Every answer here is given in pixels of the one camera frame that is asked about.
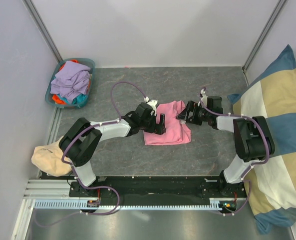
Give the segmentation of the pink t shirt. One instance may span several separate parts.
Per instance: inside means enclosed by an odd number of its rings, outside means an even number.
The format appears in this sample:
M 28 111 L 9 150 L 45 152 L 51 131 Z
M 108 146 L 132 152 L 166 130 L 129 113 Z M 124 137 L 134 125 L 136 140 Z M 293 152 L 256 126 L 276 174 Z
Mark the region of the pink t shirt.
M 163 103 L 157 107 L 157 114 L 165 115 L 166 132 L 162 135 L 143 132 L 146 146 L 170 146 L 191 142 L 191 130 L 181 123 L 176 116 L 185 108 L 182 100 Z

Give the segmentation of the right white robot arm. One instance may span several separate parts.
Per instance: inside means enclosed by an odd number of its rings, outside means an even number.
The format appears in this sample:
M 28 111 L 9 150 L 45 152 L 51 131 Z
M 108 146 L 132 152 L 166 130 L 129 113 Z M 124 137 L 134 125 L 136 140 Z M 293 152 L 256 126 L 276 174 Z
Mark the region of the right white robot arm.
M 266 118 L 224 114 L 219 96 L 201 94 L 200 101 L 189 101 L 176 119 L 199 126 L 207 122 L 215 130 L 233 133 L 236 156 L 221 172 L 223 180 L 216 185 L 218 194 L 223 197 L 232 194 L 234 184 L 242 182 L 255 165 L 265 164 L 275 153 L 275 143 Z

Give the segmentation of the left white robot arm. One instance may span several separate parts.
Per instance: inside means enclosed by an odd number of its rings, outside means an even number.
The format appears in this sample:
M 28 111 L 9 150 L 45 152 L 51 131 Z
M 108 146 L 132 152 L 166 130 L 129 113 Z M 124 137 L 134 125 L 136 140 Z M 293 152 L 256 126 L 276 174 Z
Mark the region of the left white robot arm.
M 90 160 L 102 141 L 130 137 L 144 131 L 162 135 L 166 132 L 165 114 L 157 113 L 158 102 L 142 102 L 136 110 L 112 121 L 94 122 L 79 118 L 59 141 L 63 163 L 69 164 L 87 197 L 97 193 L 96 175 Z

